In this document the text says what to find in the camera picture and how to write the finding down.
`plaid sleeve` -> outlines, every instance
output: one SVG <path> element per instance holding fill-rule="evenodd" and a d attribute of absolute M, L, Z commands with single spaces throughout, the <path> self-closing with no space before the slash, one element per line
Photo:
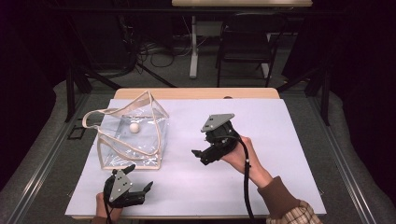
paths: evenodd
<path fill-rule="evenodd" d="M 322 223 L 314 209 L 308 203 L 301 201 L 300 205 L 291 209 L 280 219 L 266 219 L 267 224 L 319 224 Z"/>

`office chair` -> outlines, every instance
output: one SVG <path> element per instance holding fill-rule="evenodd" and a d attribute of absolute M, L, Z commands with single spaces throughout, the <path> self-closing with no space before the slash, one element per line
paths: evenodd
<path fill-rule="evenodd" d="M 277 42 L 283 35 L 287 19 L 277 13 L 240 12 L 230 16 L 221 25 L 220 43 L 216 67 L 218 87 L 221 78 L 221 62 L 269 64 L 265 87 L 268 87 L 277 50 Z M 274 35 L 271 41 L 267 35 Z"/>

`clear plastic bag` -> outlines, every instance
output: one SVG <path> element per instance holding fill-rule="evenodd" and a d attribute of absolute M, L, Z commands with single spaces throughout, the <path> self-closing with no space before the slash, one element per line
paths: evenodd
<path fill-rule="evenodd" d="M 100 126 L 87 124 L 89 117 L 104 115 Z M 159 169 L 166 147 L 169 116 L 149 91 L 124 108 L 94 110 L 82 125 L 98 131 L 97 150 L 103 169 Z"/>

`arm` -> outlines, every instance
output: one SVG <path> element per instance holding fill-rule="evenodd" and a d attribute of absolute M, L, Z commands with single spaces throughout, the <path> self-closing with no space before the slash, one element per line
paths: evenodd
<path fill-rule="evenodd" d="M 96 194 L 96 216 L 92 220 L 92 224 L 107 224 L 107 213 L 105 209 L 105 202 L 104 202 L 104 195 L 103 193 Z M 122 213 L 122 208 L 108 208 L 109 211 L 112 212 L 110 214 L 111 221 L 113 223 L 117 223 Z"/>
<path fill-rule="evenodd" d="M 277 222 L 281 219 L 288 221 L 299 218 L 297 223 L 320 223 L 310 205 L 295 199 L 284 186 L 279 176 L 272 178 L 270 173 L 261 165 L 250 138 L 241 137 L 247 146 L 250 170 L 249 178 L 258 187 L 258 192 L 265 201 L 270 212 L 269 221 Z M 240 173 L 245 169 L 245 152 L 241 144 L 222 158 Z"/>

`desk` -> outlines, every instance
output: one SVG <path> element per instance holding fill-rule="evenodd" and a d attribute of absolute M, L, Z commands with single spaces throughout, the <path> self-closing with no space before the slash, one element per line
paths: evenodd
<path fill-rule="evenodd" d="M 174 7 L 311 7 L 311 0 L 172 0 Z M 191 67 L 190 78 L 197 78 L 198 48 L 196 42 L 196 19 L 191 21 Z M 262 64 L 264 74 L 268 73 L 268 65 Z"/>
<path fill-rule="evenodd" d="M 226 162 L 204 166 L 191 153 L 191 149 L 208 147 L 205 135 L 200 132 L 208 115 L 225 112 L 235 113 L 233 126 L 252 138 L 267 169 L 273 175 L 281 175 L 290 191 L 297 198 L 307 200 L 318 214 L 326 213 L 288 109 L 275 89 L 120 89 L 109 107 L 126 105 L 131 97 L 145 90 L 150 90 L 169 113 L 171 132 L 168 133 L 160 170 L 136 170 L 128 174 L 134 182 L 132 191 L 141 190 L 149 181 L 154 181 L 154 184 L 143 205 L 123 210 L 124 218 L 248 218 L 243 176 Z M 222 99 L 225 96 L 233 99 Z M 194 114 L 199 110 L 205 113 Z M 180 115 L 191 117 L 185 119 Z M 110 171 L 100 169 L 97 156 L 95 141 L 65 212 L 67 216 L 94 216 L 94 195 L 102 190 L 110 176 Z M 251 183 L 249 193 L 255 217 L 268 215 L 262 198 Z"/>

